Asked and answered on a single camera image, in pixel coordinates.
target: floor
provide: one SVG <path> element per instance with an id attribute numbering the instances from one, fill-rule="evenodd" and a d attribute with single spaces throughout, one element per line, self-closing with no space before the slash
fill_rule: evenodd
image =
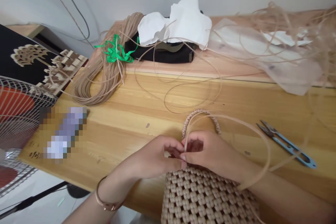
<path id="1" fill-rule="evenodd" d="M 36 195 L 61 182 L 61 179 L 38 170 L 17 188 L 0 198 L 0 210 L 17 202 L 20 202 L 30 196 Z M 86 197 L 81 199 L 72 198 L 66 189 L 56 191 L 35 202 L 30 207 L 20 212 L 13 213 L 6 218 L 0 220 L 0 224 L 60 224 L 85 199 Z M 9 209 L 10 208 L 0 211 L 0 214 L 4 213 Z M 134 224 L 139 223 L 138 220 L 140 218 L 143 218 L 143 216 L 141 216 L 138 212 L 135 212 L 132 209 L 123 206 L 113 217 L 111 223 Z"/>

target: hand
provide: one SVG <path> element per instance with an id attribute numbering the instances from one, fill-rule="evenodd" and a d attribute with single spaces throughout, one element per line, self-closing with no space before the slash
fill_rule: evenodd
<path id="1" fill-rule="evenodd" d="M 179 157 L 184 147 L 175 138 L 160 135 L 125 159 L 120 166 L 137 179 L 149 179 L 187 167 L 187 163 L 181 159 L 166 158 L 165 151 Z"/>
<path id="2" fill-rule="evenodd" d="M 211 131 L 191 132 L 187 152 L 182 153 L 180 158 L 239 183 L 244 179 L 250 162 Z"/>

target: scissors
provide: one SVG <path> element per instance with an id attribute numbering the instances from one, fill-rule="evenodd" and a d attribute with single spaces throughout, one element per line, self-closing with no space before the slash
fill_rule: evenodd
<path id="1" fill-rule="evenodd" d="M 297 152 L 300 152 L 300 155 L 296 157 L 302 164 L 308 166 L 309 168 L 316 169 L 317 165 L 313 159 L 308 157 L 306 154 L 300 151 L 298 147 L 296 147 L 292 142 L 290 142 L 287 138 L 285 138 L 282 134 L 280 134 L 275 128 L 269 125 L 267 122 L 260 120 L 266 127 L 257 123 L 258 127 L 270 138 L 272 138 L 275 142 L 277 142 L 281 147 L 283 147 L 290 154 L 295 155 Z"/>

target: electric fan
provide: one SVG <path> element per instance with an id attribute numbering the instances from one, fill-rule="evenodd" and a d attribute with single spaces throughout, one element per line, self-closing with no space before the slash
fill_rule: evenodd
<path id="1" fill-rule="evenodd" d="M 40 108 L 56 101 L 40 87 L 0 76 L 0 197 L 36 171 L 17 157 L 39 127 Z"/>

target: finger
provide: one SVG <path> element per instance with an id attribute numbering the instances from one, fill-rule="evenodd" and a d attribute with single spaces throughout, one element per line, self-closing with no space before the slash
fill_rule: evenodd
<path id="1" fill-rule="evenodd" d="M 169 152 L 170 155 L 173 155 L 175 158 L 180 157 L 180 152 L 175 148 L 169 147 L 167 151 Z"/>
<path id="2" fill-rule="evenodd" d="M 164 172 L 172 172 L 177 170 L 184 170 L 187 167 L 187 163 L 181 159 L 164 158 L 163 160 Z"/>
<path id="3" fill-rule="evenodd" d="M 181 142 L 176 140 L 175 138 L 169 137 L 169 136 L 162 136 L 161 139 L 162 139 L 165 150 L 167 150 L 169 147 L 172 147 L 172 148 L 177 149 L 179 152 L 184 151 L 184 147 L 181 144 Z"/>
<path id="4" fill-rule="evenodd" d="M 203 150 L 203 142 L 200 140 L 193 141 L 190 145 L 188 152 L 199 152 Z"/>
<path id="5" fill-rule="evenodd" d="M 208 136 L 207 131 L 193 131 L 188 135 L 188 142 L 192 142 L 195 140 L 200 140 L 202 142 L 206 141 Z M 185 145 L 186 138 L 182 140 L 182 144 Z"/>
<path id="6" fill-rule="evenodd" d="M 181 159 L 194 165 L 204 165 L 203 152 L 184 152 L 180 155 Z"/>

